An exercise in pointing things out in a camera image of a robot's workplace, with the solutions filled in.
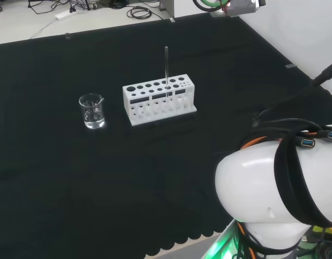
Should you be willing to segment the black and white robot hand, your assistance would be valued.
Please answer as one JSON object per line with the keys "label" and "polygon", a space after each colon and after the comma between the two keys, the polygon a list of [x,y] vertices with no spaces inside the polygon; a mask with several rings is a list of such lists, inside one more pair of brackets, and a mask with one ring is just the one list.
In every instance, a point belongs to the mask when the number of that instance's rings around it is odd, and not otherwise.
{"label": "black and white robot hand", "polygon": [[255,13],[266,5],[265,0],[193,0],[194,5],[201,11],[208,12],[212,17],[236,17]]}

